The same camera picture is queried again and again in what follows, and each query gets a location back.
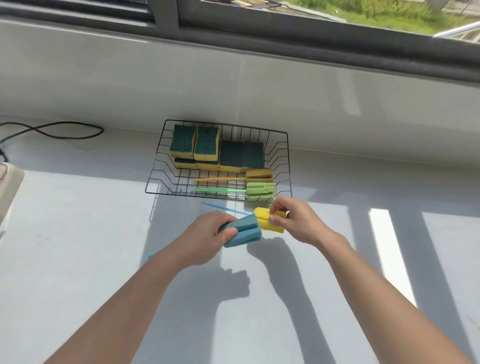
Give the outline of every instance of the black cable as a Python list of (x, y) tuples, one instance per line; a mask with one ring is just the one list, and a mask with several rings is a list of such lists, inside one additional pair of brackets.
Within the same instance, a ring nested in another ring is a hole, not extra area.
[[(57, 135), (52, 135), (52, 134), (48, 134), (46, 132), (43, 132), (41, 131), (40, 129), (42, 128), (46, 128), (48, 126), (53, 126), (53, 125), (62, 125), (62, 124), (75, 124), (75, 125), (83, 125), (83, 126), (89, 126), (91, 128), (95, 128), (95, 129), (98, 129), (100, 130), (99, 132), (97, 132), (96, 134), (93, 134), (93, 135), (88, 135), (88, 136), (57, 136)], [(19, 126), (23, 126), (27, 129), (25, 130), (22, 130), (21, 132), (18, 132), (18, 133), (15, 133), (15, 134), (12, 134), (12, 135), (9, 135), (7, 136), (6, 138), (3, 138), (0, 140), (0, 144), (3, 143), (3, 142), (6, 142), (7, 140), (9, 139), (12, 139), (16, 136), (19, 136), (21, 134), (24, 134), (24, 133), (27, 133), (29, 131), (35, 131), (37, 133), (40, 133), (40, 134), (43, 134), (45, 136), (48, 136), (49, 138), (54, 138), (54, 139), (75, 139), (75, 140), (81, 140), (81, 139), (90, 139), (90, 138), (95, 138), (96, 136), (99, 136), (100, 134), (102, 134), (105, 129), (102, 128), (101, 126), (98, 126), (98, 125), (93, 125), (93, 124), (87, 124), (87, 123), (84, 123), (84, 122), (78, 122), (78, 121), (57, 121), (57, 122), (51, 122), (50, 124), (44, 124), (44, 125), (39, 125), (39, 126), (30, 126), (30, 125), (27, 125), (27, 124), (22, 124), (21, 122), (13, 122), (13, 121), (9, 121), (9, 122), (2, 122), (0, 123), (0, 126), (4, 126), (4, 125), (19, 125)], [(8, 158), (5, 154), (5, 152), (0, 148), (0, 156), (3, 157), (4, 161), (5, 162), (8, 162)]]

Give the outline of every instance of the window frame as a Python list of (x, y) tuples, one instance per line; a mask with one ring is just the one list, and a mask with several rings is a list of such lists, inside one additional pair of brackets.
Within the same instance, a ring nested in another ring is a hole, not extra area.
[(476, 44), (201, 0), (147, 1), (155, 26), (57, 14), (13, 16), (369, 71), (480, 84), (480, 45)]

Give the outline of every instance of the person's right hand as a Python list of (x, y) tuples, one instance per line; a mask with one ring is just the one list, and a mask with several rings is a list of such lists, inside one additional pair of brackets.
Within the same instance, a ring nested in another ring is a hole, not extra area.
[(303, 201), (280, 196), (270, 206), (270, 213), (288, 211), (287, 218), (271, 216), (268, 221), (285, 228), (291, 236), (302, 243), (321, 248), (330, 239), (340, 238), (341, 235), (330, 229)]

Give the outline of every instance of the blue plastic stick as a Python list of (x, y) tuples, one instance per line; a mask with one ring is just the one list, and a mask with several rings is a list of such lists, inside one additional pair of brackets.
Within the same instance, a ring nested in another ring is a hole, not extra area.
[(211, 207), (216, 207), (216, 208), (219, 208), (219, 209), (221, 209), (221, 210), (238, 212), (239, 214), (244, 214), (244, 215), (250, 215), (250, 214), (247, 213), (247, 212), (237, 211), (237, 210), (234, 210), (234, 209), (231, 209), (231, 208), (226, 208), (226, 207), (219, 206), (219, 205), (209, 204), (208, 202), (202, 202), (202, 204), (207, 205), (207, 206), (211, 206)]

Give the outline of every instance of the black wire rack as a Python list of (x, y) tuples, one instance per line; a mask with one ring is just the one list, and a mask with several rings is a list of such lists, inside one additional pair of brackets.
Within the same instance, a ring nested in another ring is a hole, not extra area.
[(173, 136), (173, 127), (175, 124), (216, 126), (220, 130), (221, 140), (263, 143), (265, 168), (271, 168), (274, 171), (276, 196), (286, 195), (292, 197), (292, 185), (290, 181), (290, 156), (288, 153), (287, 133), (242, 125), (182, 120), (166, 120), (165, 124), (163, 125), (155, 159), (150, 171), (150, 175), (148, 176), (148, 182), (145, 186), (146, 193), (245, 201), (245, 194), (238, 192), (206, 193), (194, 191), (196, 187), (227, 187), (231, 189), (245, 189), (245, 181), (242, 180), (208, 182), (195, 181), (195, 178), (245, 177), (245, 174), (176, 168), (173, 163), (173, 159), (169, 154), (170, 144)]

